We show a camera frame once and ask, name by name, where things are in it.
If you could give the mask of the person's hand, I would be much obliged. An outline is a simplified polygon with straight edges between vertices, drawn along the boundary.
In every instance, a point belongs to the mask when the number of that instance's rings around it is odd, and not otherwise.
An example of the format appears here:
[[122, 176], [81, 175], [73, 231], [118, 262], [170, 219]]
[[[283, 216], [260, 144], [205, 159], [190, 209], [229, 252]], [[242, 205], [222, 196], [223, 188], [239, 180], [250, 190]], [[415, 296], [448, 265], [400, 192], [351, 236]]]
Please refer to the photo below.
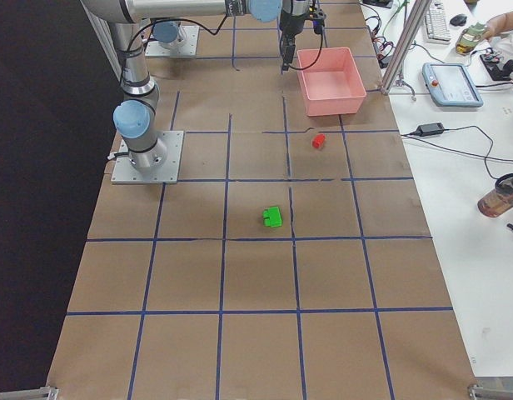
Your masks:
[[506, 28], [506, 14], [497, 15], [486, 22], [486, 30], [482, 34], [483, 40], [488, 40], [503, 33]]

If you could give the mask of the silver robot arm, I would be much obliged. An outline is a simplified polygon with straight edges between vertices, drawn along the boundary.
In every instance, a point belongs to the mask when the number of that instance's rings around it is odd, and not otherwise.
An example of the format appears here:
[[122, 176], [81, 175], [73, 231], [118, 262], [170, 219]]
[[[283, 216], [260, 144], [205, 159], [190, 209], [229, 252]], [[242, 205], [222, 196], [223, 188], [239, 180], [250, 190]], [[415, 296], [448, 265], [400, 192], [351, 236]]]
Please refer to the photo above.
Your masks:
[[127, 150], [114, 154], [114, 168], [127, 168], [131, 183], [174, 183], [182, 152], [181, 131], [154, 128], [159, 87], [147, 68], [143, 31], [168, 28], [169, 35], [154, 37], [171, 43], [182, 23], [192, 23], [196, 17], [251, 15], [262, 23], [277, 19], [281, 68], [286, 71], [292, 67], [295, 38], [305, 22], [312, 22], [315, 34], [322, 35], [326, 18], [313, 1], [86, 1], [83, 5], [107, 23], [119, 62], [124, 100], [115, 108], [113, 121]]
[[181, 46], [187, 40], [181, 23], [174, 21], [156, 23], [152, 27], [152, 35], [163, 47]]

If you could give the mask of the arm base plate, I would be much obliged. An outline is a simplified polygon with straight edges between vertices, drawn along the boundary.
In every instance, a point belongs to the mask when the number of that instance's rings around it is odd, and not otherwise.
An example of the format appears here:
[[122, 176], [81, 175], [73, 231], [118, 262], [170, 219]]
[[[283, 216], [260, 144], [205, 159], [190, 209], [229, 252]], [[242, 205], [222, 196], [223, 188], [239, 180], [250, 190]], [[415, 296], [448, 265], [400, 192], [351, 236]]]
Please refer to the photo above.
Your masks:
[[147, 58], [195, 58], [199, 27], [165, 23], [165, 27], [154, 27], [151, 41], [145, 54]]
[[157, 144], [149, 152], [136, 153], [127, 148], [122, 139], [115, 159], [111, 182], [113, 184], [175, 184], [178, 181], [183, 131], [156, 131]]

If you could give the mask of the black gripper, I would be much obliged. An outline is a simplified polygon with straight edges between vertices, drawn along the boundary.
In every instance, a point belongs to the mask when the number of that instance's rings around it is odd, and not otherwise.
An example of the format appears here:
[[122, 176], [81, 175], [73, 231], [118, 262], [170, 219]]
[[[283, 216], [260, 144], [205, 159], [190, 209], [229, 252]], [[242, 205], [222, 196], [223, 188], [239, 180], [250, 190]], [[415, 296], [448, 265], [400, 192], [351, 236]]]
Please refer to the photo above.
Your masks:
[[295, 55], [295, 38], [301, 34], [306, 21], [310, 21], [316, 35], [322, 35], [326, 14], [316, 5], [316, 1], [284, 0], [282, 2], [279, 29], [283, 43], [283, 64], [281, 70], [288, 71]]

